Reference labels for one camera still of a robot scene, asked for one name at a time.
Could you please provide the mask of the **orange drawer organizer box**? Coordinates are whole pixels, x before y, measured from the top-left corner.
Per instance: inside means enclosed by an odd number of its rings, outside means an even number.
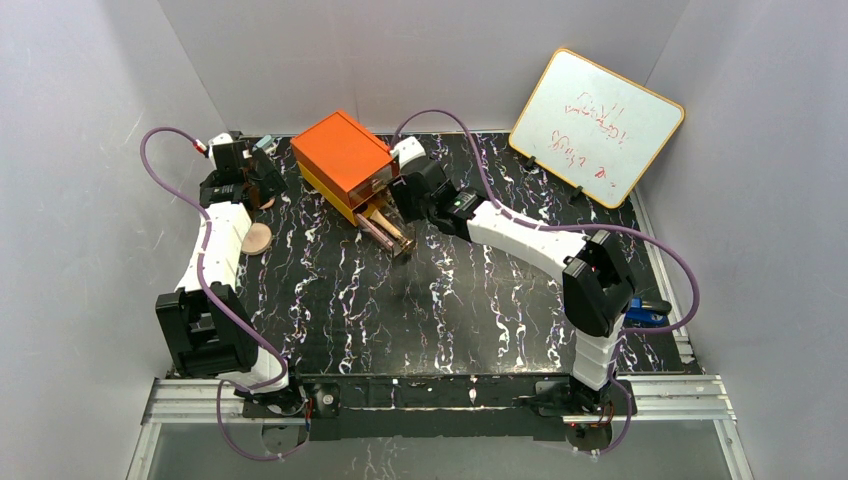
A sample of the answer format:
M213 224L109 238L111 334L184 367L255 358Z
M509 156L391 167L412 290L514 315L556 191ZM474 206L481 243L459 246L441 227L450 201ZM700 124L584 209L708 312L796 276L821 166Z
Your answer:
M293 137L301 176L351 224L377 206L375 197L399 174L389 146L351 115L337 110Z

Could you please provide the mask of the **wooden makeup brush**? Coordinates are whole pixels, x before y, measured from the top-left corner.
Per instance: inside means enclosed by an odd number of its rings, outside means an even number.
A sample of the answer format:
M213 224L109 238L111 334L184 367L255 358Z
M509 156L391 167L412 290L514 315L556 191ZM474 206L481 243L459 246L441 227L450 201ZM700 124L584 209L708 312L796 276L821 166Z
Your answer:
M412 239L407 237L399 227L386 218L380 210L374 210L369 219L388 232L395 239L396 245L401 250L408 250L412 247Z

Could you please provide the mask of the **pink lipstick box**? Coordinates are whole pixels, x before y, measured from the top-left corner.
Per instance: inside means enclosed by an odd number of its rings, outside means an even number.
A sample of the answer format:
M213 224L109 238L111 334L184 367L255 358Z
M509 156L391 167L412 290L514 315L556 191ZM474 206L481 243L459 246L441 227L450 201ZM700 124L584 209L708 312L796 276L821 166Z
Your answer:
M377 243L390 254L394 254L396 247L395 239L382 227L380 227L378 224L374 223L370 219L363 218L362 221L362 225L377 241Z

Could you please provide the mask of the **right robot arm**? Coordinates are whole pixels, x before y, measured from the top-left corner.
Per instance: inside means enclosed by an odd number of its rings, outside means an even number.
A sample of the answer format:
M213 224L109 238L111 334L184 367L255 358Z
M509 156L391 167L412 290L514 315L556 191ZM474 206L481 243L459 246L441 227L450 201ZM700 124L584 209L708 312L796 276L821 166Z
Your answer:
M302 178L391 255L408 253L413 240L386 218L388 207L406 223L426 220L444 234L503 251L556 280L577 331L571 377L592 393L609 386L635 292L632 271L609 229L590 237L556 230L497 204L490 194L459 188L413 138L373 153L292 147Z

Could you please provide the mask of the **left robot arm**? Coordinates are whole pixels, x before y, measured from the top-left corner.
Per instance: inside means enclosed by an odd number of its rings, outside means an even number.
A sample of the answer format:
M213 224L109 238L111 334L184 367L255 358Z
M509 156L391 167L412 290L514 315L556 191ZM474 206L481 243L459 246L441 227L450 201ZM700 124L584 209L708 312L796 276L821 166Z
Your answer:
M201 210L198 236L174 291L155 304L175 370L252 394L282 391L290 385L288 365L256 332L236 283L254 214L285 183L264 150L231 133L194 145L214 166L194 203Z

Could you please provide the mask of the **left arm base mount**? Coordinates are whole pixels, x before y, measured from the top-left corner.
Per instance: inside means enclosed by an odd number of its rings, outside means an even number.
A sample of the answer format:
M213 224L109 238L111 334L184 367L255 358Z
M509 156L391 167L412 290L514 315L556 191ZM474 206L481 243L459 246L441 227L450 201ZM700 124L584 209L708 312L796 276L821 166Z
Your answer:
M275 392L252 394L236 390L234 394L244 400L245 418L326 419L337 417L340 410L340 384L319 378L297 377L288 387Z

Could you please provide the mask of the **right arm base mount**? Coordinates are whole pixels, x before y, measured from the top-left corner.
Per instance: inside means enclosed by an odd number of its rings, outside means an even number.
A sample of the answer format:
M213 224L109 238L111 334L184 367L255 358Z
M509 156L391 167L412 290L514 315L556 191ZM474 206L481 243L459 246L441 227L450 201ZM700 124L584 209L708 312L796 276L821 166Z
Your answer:
M638 411L632 385L625 380L618 385L608 381L599 391L571 377L543 380L534 385L533 401L533 409L544 417L588 415L598 420L602 411L614 417Z

